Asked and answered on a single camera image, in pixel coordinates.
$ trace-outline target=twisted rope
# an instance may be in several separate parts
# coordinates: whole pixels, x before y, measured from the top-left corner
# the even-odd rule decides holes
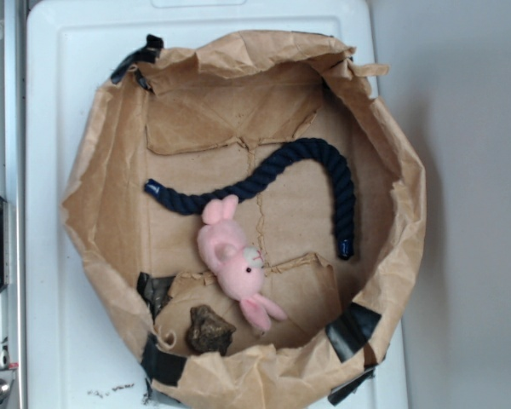
[[[264,191],[285,168],[303,159],[314,159],[328,171],[335,195],[334,235],[337,253],[347,260],[353,255],[353,209],[354,186],[347,160],[339,151],[322,139],[301,138],[285,143],[254,170],[251,176],[234,185],[217,189],[211,193],[186,195],[170,187],[164,187],[150,179],[144,190],[161,205],[181,215],[201,214],[212,199],[224,199],[229,194],[238,196],[238,201],[252,199]]]

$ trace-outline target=white tray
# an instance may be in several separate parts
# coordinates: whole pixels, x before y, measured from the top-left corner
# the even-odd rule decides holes
[[[145,374],[123,345],[60,225],[58,207],[96,89],[148,33],[196,48],[241,29],[333,35],[373,61],[362,0],[46,0],[29,15],[26,327],[29,409],[170,407],[143,403]],[[312,406],[332,407],[327,400]],[[376,378],[338,407],[407,408],[400,329]]]

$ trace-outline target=pink stuffed bunny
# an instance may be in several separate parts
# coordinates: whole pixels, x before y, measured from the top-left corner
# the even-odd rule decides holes
[[[230,195],[223,200],[211,200],[203,211],[206,224],[198,233],[198,251],[230,298],[240,302],[244,317],[255,328],[271,329],[271,315],[276,320],[288,316],[276,303],[262,296],[263,257],[233,220],[238,197]]]

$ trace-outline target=dark stone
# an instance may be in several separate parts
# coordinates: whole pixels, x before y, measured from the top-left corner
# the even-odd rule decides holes
[[[223,356],[233,341],[237,330],[216,314],[208,305],[191,308],[192,325],[187,331],[187,342],[197,352],[219,351]]]

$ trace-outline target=wrinkled paper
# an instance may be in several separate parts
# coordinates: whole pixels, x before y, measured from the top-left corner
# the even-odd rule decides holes
[[[177,387],[152,386],[195,408],[300,408],[384,358],[422,257],[423,166],[365,77],[354,48],[299,32],[235,32],[200,49],[163,49],[95,95],[61,214],[118,334],[140,360],[148,333],[189,355]],[[293,164],[236,220],[266,259],[263,294],[290,319],[258,337],[200,260],[200,216],[142,192],[148,178],[183,193],[244,179],[280,143],[318,137],[347,158],[356,194],[355,256],[336,257],[329,178]],[[156,318],[136,292],[141,271],[176,275]],[[368,345],[341,363],[323,329],[352,301],[382,315]],[[185,341],[190,307],[209,304],[238,330],[226,357]]]

